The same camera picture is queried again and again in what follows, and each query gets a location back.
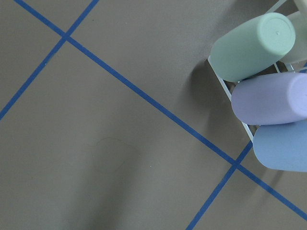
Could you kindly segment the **mint green cup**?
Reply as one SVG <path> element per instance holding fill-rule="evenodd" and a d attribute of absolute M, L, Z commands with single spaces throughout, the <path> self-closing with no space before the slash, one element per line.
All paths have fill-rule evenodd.
<path fill-rule="evenodd" d="M 282 59 L 294 44 L 295 29 L 291 21 L 271 12 L 220 37 L 211 48 L 209 61 L 218 77 L 238 82 Z"/>

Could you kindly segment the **lavender cup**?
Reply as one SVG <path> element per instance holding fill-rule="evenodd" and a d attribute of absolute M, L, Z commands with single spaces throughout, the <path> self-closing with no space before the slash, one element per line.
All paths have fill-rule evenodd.
<path fill-rule="evenodd" d="M 231 95 L 236 117 L 248 125 L 277 125 L 307 118 L 307 75 L 284 72 L 240 82 Z"/>

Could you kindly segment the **blue cup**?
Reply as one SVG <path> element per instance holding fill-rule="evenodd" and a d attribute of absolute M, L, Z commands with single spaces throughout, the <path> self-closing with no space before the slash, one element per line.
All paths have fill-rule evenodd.
<path fill-rule="evenodd" d="M 259 126 L 253 138 L 256 158 L 267 168 L 307 171 L 307 121 Z"/>

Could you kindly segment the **beige cup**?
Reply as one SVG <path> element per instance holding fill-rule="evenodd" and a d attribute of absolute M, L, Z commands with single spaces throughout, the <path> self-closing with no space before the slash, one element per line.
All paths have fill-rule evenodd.
<path fill-rule="evenodd" d="M 295 43 L 281 59 L 283 63 L 296 63 L 307 59 L 307 21 L 300 11 L 287 16 L 295 29 Z"/>

